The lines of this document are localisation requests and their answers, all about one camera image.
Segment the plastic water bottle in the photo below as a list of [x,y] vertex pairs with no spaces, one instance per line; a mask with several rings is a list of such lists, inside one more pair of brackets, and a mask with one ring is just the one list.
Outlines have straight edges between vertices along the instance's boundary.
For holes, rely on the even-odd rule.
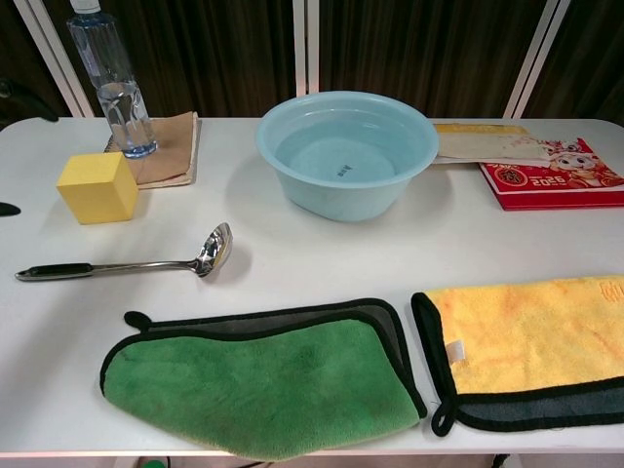
[[77,15],[67,26],[113,138],[127,158],[142,158],[157,143],[116,20],[101,12],[98,0],[71,0],[71,6]]

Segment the ladle handle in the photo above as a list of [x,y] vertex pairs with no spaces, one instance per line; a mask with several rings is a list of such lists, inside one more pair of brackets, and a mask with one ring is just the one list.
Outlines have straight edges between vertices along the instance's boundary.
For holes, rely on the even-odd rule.
[[119,263],[112,265],[92,265],[91,263],[63,263],[59,265],[33,266],[16,273],[21,281],[48,281],[84,278],[99,273],[115,273],[145,269],[191,269],[188,261],[152,261],[147,263]]

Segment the towel label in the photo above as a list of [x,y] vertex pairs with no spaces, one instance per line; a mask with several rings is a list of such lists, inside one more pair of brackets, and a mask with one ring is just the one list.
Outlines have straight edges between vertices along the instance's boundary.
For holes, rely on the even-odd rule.
[[447,357],[449,364],[454,364],[458,361],[466,359],[463,340],[458,339],[457,341],[447,345]]

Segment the light blue plastic basin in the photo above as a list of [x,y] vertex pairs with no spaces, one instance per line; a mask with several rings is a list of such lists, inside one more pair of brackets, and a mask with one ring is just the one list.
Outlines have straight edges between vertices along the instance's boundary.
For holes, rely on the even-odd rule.
[[434,126],[414,108],[346,91],[277,105],[256,143],[288,198],[338,221],[381,215],[438,152]]

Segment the brown paper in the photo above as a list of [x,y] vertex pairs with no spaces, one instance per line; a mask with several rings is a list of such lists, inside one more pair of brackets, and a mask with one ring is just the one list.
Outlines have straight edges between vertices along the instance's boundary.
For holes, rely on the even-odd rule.
[[[185,185],[192,181],[197,138],[197,114],[152,119],[158,149],[141,159],[126,159],[139,188]],[[110,141],[106,151],[119,151]]]

